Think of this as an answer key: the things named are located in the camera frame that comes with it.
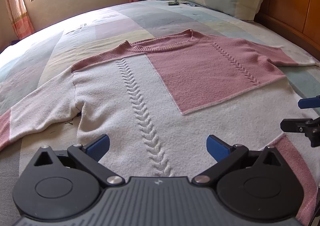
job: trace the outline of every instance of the sweater sleeve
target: sweater sleeve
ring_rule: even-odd
[[[249,47],[255,52],[265,55],[269,58],[269,62],[275,66],[298,66],[299,63],[295,62],[282,49],[270,47],[267,45],[258,44],[252,41],[247,41]]]
[[[0,150],[27,134],[67,121],[80,112],[75,106],[71,67],[24,97],[0,116]]]

